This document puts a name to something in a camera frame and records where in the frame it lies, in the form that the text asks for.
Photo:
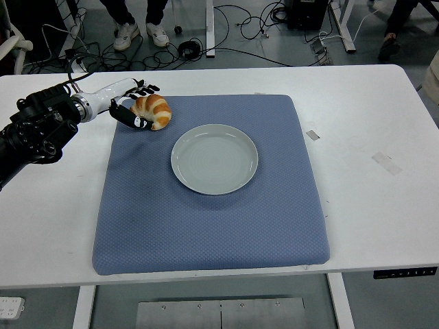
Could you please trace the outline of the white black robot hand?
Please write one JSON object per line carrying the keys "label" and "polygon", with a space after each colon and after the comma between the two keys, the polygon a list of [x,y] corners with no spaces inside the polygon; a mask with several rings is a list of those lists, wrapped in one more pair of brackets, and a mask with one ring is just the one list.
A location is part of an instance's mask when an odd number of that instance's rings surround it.
{"label": "white black robot hand", "polygon": [[98,114],[110,115],[128,127],[161,130],[171,120],[171,110],[157,94],[159,87],[127,78],[96,93],[77,93],[71,98],[80,112],[80,121],[92,121]]}

